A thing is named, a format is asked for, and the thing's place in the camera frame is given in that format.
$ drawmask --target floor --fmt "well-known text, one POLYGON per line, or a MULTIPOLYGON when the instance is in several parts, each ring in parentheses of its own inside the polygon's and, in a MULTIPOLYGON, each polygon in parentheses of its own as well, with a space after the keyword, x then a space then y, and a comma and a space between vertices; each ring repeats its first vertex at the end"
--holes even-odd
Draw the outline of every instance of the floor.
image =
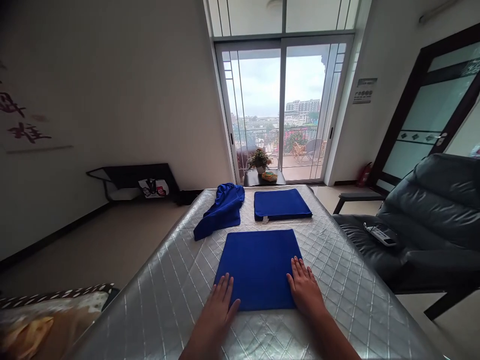
MULTIPOLYGON (((278 168, 278 158, 273 157, 273 163, 270 168, 278 168)), ((322 172, 322 162, 320 159, 312 163, 306 156, 300 158, 300 162, 297 162, 292 155, 286 155, 283 157, 282 174, 287 181, 303 180, 303 179, 318 179, 322 172)))
MULTIPOLYGON (((329 212, 340 193, 359 191, 354 186, 312 189, 329 212)), ((380 201, 350 202, 341 213, 375 215, 380 205, 380 201)), ((7 296, 24 296, 112 282, 122 288, 187 209, 158 202, 115 206, 0 274, 0 289, 7 296)), ((440 296, 398 298, 448 358, 480 359, 480 291, 432 322, 423 311, 440 296)))

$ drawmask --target potted plant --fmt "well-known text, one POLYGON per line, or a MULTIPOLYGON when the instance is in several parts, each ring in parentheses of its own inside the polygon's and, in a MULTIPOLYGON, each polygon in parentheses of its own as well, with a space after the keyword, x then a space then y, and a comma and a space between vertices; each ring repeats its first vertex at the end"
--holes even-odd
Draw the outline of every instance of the potted plant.
POLYGON ((259 174, 263 174, 267 165, 270 165, 273 160, 267 155, 265 151, 258 148, 253 155, 248 159, 248 169, 256 168, 259 174))

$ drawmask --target leather armrest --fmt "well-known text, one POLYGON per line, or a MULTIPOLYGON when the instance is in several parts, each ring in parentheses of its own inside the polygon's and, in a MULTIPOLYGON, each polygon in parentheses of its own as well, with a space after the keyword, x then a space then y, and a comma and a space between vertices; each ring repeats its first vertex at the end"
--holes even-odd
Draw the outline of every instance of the leather armrest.
POLYGON ((383 201, 385 200, 385 196, 380 195, 379 193, 373 191, 364 191, 364 192, 342 192, 338 195, 340 200, 338 200, 338 204, 333 210, 334 214, 340 214, 340 210, 344 206, 345 202, 352 202, 352 201, 383 201))
POLYGON ((338 197, 344 202, 385 200, 385 196, 376 192, 342 192, 338 197))
POLYGON ((407 252, 403 262, 415 268, 438 272, 480 271, 480 252, 472 250, 415 250, 407 252))

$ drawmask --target remote control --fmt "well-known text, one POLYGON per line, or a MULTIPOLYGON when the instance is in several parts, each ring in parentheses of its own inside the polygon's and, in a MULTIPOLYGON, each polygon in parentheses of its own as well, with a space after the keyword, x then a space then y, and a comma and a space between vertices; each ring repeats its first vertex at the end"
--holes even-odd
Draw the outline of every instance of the remote control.
POLYGON ((367 224, 365 222, 363 223, 363 227, 365 228, 367 233, 372 234, 372 236, 375 239, 377 239, 379 242, 381 242, 386 247, 392 247, 392 246, 395 246, 397 244, 392 238, 390 238, 388 235, 386 235, 378 227, 376 227, 376 226, 367 227, 367 224))

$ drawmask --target door frame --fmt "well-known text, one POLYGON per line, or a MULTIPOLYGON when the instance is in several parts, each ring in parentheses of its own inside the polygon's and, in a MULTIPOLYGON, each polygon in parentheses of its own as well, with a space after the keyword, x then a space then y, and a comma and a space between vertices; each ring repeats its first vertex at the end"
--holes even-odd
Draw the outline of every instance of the door frame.
MULTIPOLYGON (((383 168, 387 163, 390 153, 392 152, 397 137, 402 130, 415 98, 422 87, 422 83, 427 76, 428 69, 432 64, 432 60, 438 56, 451 53, 455 50, 478 42, 480 42, 480 23, 420 49, 420 53, 415 61, 415 65, 413 66, 403 93, 398 101, 398 105, 391 118, 388 130, 386 131, 383 142, 378 150, 378 154, 367 180, 368 186, 384 193, 386 190, 377 186, 378 180, 383 180, 394 186, 396 186, 402 180, 396 176, 383 172, 383 168)), ((447 135, 443 138, 443 142, 440 145, 434 144, 429 155, 434 153, 443 153, 459 130, 462 123, 465 121, 480 94, 479 75, 480 72, 476 74, 470 87, 445 125, 442 134, 447 133, 447 135)))
MULTIPOLYGON (((340 33, 340 34, 327 34, 327 35, 315 35, 315 36, 286 36, 286 37, 278 37, 272 39, 264 39, 264 40, 243 40, 243 41, 219 41, 216 42, 215 45, 215 53, 216 53, 216 61, 218 66, 218 72, 220 77, 220 87, 221 87, 221 94, 223 105, 225 109, 225 118, 226 118, 226 125, 230 139, 228 140, 230 144, 230 151, 233 159, 233 167, 235 172, 235 179, 236 183, 240 184, 240 173, 237 161, 237 150, 235 147, 235 140, 233 138, 233 123, 231 117, 231 109, 230 109, 230 101, 229 101, 229 94, 228 94, 228 87, 227 87, 227 78, 225 76, 225 67, 224 67, 224 60, 222 57, 222 52, 225 51, 249 51, 249 50, 268 50, 268 49, 280 49, 280 94, 279 94, 279 110, 278 110, 278 168, 281 171, 283 167, 283 147, 284 147, 284 125, 285 125, 285 87, 286 87, 286 63, 287 63, 287 47, 295 47, 295 46, 308 46, 308 45, 325 45, 325 44, 345 44, 345 53, 343 58, 343 65, 340 72, 340 78, 338 81, 338 89, 335 93, 335 100, 332 109, 332 118, 331 123, 329 126, 329 133, 326 132, 325 126, 323 128, 323 133, 328 134, 327 136, 327 143, 325 147, 325 153, 323 156, 323 163, 326 164, 326 159, 330 154, 330 148, 332 145, 331 139, 333 136, 333 132, 335 129, 338 111, 340 107, 340 97, 339 94, 342 93, 345 79, 347 77, 348 72, 348 65, 350 62, 350 56, 352 53, 352 46, 354 41, 354 34, 353 33, 340 33)), ((322 91, 322 100, 324 99, 326 91, 323 89, 322 91)), ((329 106, 330 98, 326 102, 325 106, 329 106)), ((320 112, 322 111, 322 107, 324 106, 324 102, 321 102, 320 105, 320 112)), ((322 166, 320 177, 315 179, 304 179, 304 180, 289 180, 287 183, 309 183, 309 182, 322 182, 325 177, 326 166, 322 166)))
MULTIPOLYGON (((271 50, 271 49, 279 49, 281 51, 281 40, 280 39, 272 39, 272 40, 253 40, 253 41, 228 41, 228 42, 218 42, 215 44, 215 54, 216 54, 216 62, 218 66, 218 72, 220 77, 220 88, 221 88, 221 97, 223 100, 223 107, 225 109, 225 118, 226 118, 226 126, 228 130, 228 143, 230 144, 230 152, 233 159, 233 168, 235 172, 235 180, 237 185, 240 185, 242 179, 240 178, 240 171, 239 171, 239 163, 237 160, 237 148, 235 147, 235 140, 234 140, 234 126, 232 123, 231 117, 231 109, 230 109, 230 100, 229 100, 229 89, 227 86, 227 78, 225 76, 225 66, 224 66, 224 59, 222 58, 222 52, 230 52, 230 51, 249 51, 249 50, 271 50)), ((282 60, 280 56, 280 73, 282 72, 282 60)), ((279 121, 279 129, 278 129, 278 142, 280 143, 280 119, 279 121)), ((280 168, 280 157, 278 160, 278 167, 280 168)))

